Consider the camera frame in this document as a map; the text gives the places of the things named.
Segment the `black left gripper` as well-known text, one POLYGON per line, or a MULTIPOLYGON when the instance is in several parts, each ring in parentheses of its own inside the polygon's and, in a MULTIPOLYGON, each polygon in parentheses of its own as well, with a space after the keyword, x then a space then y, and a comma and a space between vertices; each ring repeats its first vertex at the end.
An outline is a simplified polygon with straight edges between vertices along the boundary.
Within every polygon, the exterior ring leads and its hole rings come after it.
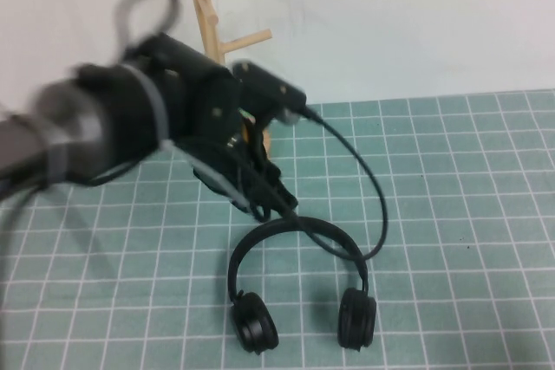
POLYGON ((249 167, 260 177, 253 182, 253 216, 291 215, 297 198, 264 156, 261 129, 241 114, 251 111, 243 82, 164 33, 142 42, 142 70, 164 95, 169 139, 190 158, 193 174, 207 188, 251 214, 243 169, 249 167))

